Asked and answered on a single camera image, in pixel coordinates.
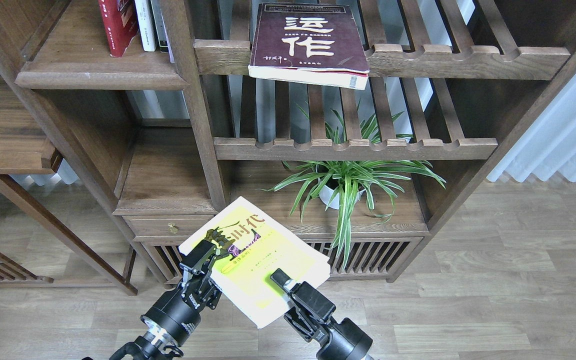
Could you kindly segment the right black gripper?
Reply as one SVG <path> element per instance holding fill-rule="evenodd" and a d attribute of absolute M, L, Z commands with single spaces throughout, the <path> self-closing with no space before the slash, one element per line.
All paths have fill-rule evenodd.
<path fill-rule="evenodd" d="M 286 292 L 289 310 L 284 319 L 306 342 L 316 341 L 318 360 L 372 360 L 373 339 L 345 317 L 341 323 L 332 317 L 336 306 L 315 287 L 290 278 L 276 269 L 270 280 Z"/>

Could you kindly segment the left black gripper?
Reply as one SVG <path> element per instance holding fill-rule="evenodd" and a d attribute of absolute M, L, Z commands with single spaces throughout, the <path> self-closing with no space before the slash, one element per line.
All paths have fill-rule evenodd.
<path fill-rule="evenodd" d="M 183 255 L 180 267 L 182 280 L 178 287 L 166 291 L 151 306 L 141 320 L 150 332 L 166 330 L 166 344 L 182 346 L 201 323 L 200 312 L 208 307 L 214 310 L 222 295 L 221 289 L 210 278 L 216 260 L 228 255 L 233 241 L 217 244 L 201 240 L 188 255 Z"/>

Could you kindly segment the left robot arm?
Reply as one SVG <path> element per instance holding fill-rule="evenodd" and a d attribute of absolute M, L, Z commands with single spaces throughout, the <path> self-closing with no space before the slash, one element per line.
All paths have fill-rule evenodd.
<path fill-rule="evenodd" d="M 171 360 L 183 356 L 181 346 L 201 323 L 200 312 L 206 306 L 214 310 L 222 294 L 211 280 L 216 260 L 228 255 L 227 244 L 202 239 L 180 266 L 182 280 L 166 291 L 141 316 L 148 331 L 134 341 L 126 342 L 110 358 L 121 360 L 130 354 L 135 360 Z"/>

